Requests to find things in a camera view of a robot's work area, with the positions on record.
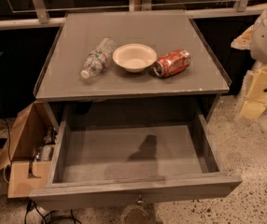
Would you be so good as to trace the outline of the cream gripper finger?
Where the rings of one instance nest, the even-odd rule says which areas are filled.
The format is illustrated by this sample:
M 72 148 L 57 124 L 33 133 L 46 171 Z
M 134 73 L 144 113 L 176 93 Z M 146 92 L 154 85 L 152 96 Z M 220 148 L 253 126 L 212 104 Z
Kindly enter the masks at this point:
M 266 106 L 263 103 L 255 101 L 244 101 L 240 116 L 244 119 L 258 119 L 265 111 Z

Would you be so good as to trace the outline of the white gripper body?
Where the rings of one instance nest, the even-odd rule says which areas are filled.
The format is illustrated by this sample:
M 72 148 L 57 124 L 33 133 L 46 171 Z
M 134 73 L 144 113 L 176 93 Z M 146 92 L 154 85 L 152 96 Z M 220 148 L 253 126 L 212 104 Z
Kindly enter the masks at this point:
M 267 66 L 258 69 L 248 91 L 248 100 L 267 105 Z

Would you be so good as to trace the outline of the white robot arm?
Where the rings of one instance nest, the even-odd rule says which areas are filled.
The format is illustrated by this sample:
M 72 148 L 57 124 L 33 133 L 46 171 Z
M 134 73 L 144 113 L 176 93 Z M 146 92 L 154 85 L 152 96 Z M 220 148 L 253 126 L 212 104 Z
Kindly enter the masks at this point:
M 267 8 L 253 25 L 235 38 L 231 47 L 250 51 L 251 57 L 261 63 L 252 73 L 251 84 L 240 111 L 244 119 L 258 119 L 267 108 Z

